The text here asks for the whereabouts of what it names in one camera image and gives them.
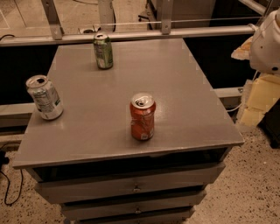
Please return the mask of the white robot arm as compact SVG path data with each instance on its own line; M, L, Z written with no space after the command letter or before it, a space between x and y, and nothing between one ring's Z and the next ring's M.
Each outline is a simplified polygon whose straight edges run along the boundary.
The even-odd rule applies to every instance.
M266 74L280 74L280 9L272 11L255 31L250 66Z

